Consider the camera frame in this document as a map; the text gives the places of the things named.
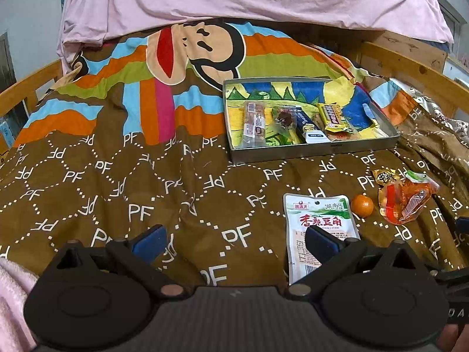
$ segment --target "barcode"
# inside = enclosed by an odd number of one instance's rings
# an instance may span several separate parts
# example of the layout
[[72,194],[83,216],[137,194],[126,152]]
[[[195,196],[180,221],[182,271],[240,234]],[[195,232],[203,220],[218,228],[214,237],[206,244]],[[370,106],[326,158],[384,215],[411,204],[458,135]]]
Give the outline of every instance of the barcode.
[[306,269],[306,274],[312,273],[316,268],[311,265],[304,265],[304,268]]

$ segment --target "white snack bag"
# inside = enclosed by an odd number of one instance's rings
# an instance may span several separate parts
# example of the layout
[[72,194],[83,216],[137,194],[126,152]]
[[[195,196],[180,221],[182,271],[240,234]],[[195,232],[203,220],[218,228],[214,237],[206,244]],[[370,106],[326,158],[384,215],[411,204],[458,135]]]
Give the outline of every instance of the white snack bag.
[[314,198],[286,193],[283,209],[287,217],[289,283],[293,284],[321,266],[306,249],[304,235],[310,225],[344,240],[360,238],[347,196]]

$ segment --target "pink blanket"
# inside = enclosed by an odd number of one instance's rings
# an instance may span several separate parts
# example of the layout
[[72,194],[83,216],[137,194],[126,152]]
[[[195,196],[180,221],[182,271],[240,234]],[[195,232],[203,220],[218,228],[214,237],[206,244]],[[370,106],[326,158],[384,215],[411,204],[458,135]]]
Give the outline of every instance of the pink blanket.
[[23,306],[38,277],[0,258],[0,351],[30,351],[36,343],[24,318]]
[[71,61],[82,43],[214,17],[296,21],[391,30],[453,43],[437,0],[65,0],[57,52]]

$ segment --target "finger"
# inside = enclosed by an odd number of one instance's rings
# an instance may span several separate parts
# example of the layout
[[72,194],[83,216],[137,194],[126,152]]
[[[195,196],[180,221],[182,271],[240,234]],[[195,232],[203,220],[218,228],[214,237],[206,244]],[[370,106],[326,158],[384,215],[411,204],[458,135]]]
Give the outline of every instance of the finger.
[[469,352],[469,327],[464,326],[463,332],[458,337],[452,352]]
[[458,340],[458,325],[445,325],[437,341],[437,347],[443,352],[450,352]]

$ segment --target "red plastic wrapper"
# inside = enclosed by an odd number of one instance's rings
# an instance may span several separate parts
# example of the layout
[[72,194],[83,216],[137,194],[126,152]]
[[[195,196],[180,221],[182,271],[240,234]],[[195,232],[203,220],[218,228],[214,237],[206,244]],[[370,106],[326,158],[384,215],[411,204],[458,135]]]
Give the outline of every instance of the red plastic wrapper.
[[394,225],[413,221],[438,189],[427,175],[407,171],[403,181],[390,181],[379,190],[379,212]]

